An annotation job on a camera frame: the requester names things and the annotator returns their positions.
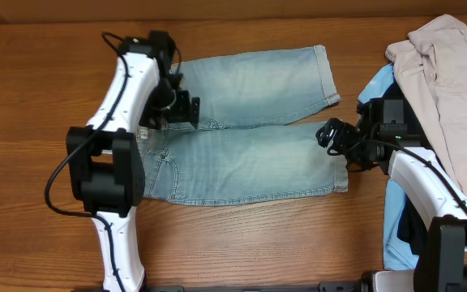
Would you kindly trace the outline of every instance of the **shorts pocket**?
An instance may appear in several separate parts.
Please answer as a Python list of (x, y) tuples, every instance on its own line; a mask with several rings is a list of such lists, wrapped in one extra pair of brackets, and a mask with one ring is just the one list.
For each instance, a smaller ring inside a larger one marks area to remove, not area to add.
[(179, 171), (178, 165), (172, 157), (165, 154), (153, 154), (158, 156), (159, 167), (154, 175), (153, 184), (148, 197), (161, 200), (180, 200), (185, 199), (184, 193), (178, 190)]

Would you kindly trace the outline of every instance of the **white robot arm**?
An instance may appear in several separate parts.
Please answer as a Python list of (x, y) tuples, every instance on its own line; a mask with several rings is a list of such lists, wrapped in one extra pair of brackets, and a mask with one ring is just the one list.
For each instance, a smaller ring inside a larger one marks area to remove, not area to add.
[[(68, 161), (74, 196), (92, 214), (100, 239), (105, 269), (101, 289), (138, 292), (146, 279), (135, 214), (145, 180), (135, 133), (139, 125), (160, 129), (170, 122), (190, 122), (196, 126), (199, 98), (190, 99), (179, 88), (182, 75), (169, 71), (177, 48), (167, 32), (151, 32), (148, 39), (114, 37), (122, 42), (114, 48), (118, 53), (114, 79), (87, 126), (70, 129), (66, 147), (73, 156)], [(113, 163), (92, 161), (100, 155), (112, 155)]]
[[(407, 147), (406, 149), (415, 152), (426, 161), (430, 161), (467, 206), (467, 197), (446, 175), (432, 150), (423, 147)], [(431, 220), (434, 217), (452, 215), (458, 219), (467, 219), (467, 215), (453, 199), (441, 180), (432, 170), (414, 157), (401, 151), (394, 151), (390, 158), (388, 174), (394, 182), (403, 188), (410, 201), (412, 201), (413, 206), (425, 223), (426, 229), (430, 228)]]

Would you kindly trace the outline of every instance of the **table surface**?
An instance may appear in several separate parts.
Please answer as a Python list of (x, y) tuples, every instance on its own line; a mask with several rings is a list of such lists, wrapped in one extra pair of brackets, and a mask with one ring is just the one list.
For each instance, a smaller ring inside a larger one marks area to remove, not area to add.
[[(460, 17), (467, 23), (467, 16)], [(46, 179), (66, 155), (70, 126), (93, 116), (113, 78), (101, 31), (147, 36), (167, 30), (184, 60), (325, 45), (339, 105), (329, 117), (356, 122), (356, 99), (387, 63), (387, 45), (430, 17), (0, 25), (0, 291), (65, 291), (103, 277), (88, 219), (46, 208)], [(298, 285), (355, 280), (383, 268), (379, 170), (349, 176), (349, 191), (238, 207), (186, 207), (145, 200), (139, 252), (152, 285)], [(54, 203), (80, 210), (67, 172)]]

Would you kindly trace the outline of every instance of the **beige pants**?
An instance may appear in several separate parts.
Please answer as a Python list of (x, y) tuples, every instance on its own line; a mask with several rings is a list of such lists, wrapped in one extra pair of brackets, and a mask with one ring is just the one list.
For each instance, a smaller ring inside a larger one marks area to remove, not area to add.
[(467, 196), (467, 26), (440, 16), (386, 55), (443, 167)]

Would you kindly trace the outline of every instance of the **light blue jeans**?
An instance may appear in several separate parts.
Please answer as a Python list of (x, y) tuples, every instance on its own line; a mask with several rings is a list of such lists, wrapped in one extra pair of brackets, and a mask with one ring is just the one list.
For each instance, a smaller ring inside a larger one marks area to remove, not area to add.
[(223, 206), (346, 191), (345, 159), (317, 144), (322, 123), (286, 126), (340, 100), (323, 46), (205, 58), (181, 72), (201, 98), (198, 130), (139, 129), (145, 197)]

